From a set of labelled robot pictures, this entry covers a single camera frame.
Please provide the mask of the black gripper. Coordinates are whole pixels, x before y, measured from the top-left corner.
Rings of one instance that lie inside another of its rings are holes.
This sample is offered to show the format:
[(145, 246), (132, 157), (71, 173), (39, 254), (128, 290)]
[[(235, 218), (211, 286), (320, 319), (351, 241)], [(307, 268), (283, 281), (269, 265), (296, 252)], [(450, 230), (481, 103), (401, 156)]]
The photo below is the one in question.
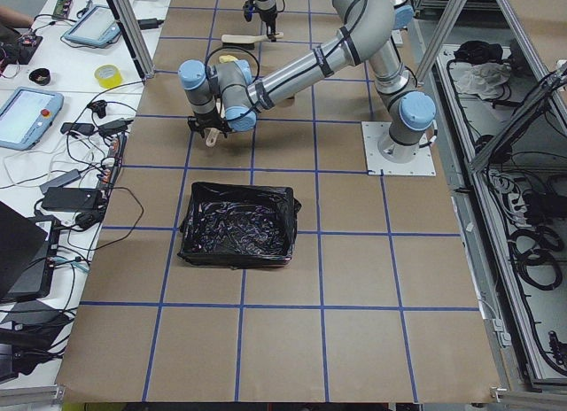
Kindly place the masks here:
[(199, 134), (204, 134), (207, 128), (216, 128), (223, 134), (228, 134), (232, 131), (227, 120), (217, 111), (196, 112), (193, 116), (187, 117), (187, 124), (192, 132)]
[(265, 23), (267, 30), (276, 30), (277, 10), (258, 10), (258, 14)]

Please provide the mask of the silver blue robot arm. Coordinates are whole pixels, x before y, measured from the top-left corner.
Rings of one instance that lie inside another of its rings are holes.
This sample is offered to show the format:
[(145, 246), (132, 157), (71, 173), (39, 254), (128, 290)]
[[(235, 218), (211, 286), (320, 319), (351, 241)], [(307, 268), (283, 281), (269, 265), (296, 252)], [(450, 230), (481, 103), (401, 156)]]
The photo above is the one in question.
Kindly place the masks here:
[(279, 13), (276, 0), (248, 0), (247, 1), (247, 17), (252, 19), (254, 14), (260, 16), (261, 21), (265, 24), (267, 35), (276, 33), (276, 19)]
[(237, 59), (210, 66), (187, 60), (178, 69), (193, 114), (191, 131), (224, 135), (254, 128), (261, 112), (347, 66), (370, 64), (375, 88), (392, 122), (378, 141), (380, 154), (408, 163), (436, 115), (433, 100), (419, 91), (392, 42), (392, 31), (414, 17), (409, 0), (331, 0), (343, 22), (334, 37), (272, 74), (253, 79), (249, 63)]

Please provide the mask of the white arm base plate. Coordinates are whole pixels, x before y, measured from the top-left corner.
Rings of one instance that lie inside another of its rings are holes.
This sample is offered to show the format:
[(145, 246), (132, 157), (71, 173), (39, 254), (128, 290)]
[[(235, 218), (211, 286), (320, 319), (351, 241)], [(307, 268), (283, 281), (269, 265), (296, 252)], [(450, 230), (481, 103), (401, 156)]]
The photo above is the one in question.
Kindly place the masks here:
[(426, 133), (416, 145), (404, 146), (389, 137), (390, 122), (363, 121), (362, 139), (368, 175), (433, 177), (436, 170)]

